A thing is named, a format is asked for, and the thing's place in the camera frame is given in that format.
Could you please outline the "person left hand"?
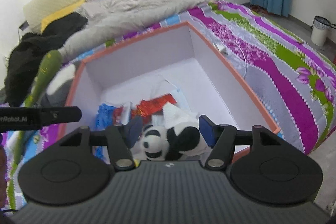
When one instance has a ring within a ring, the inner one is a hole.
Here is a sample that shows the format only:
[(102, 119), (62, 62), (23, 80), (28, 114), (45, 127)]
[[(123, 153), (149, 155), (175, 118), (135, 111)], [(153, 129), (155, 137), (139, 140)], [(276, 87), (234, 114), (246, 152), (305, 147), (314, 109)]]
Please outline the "person left hand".
[(3, 145), (0, 146), (0, 208), (3, 208), (6, 204), (7, 194), (7, 156)]

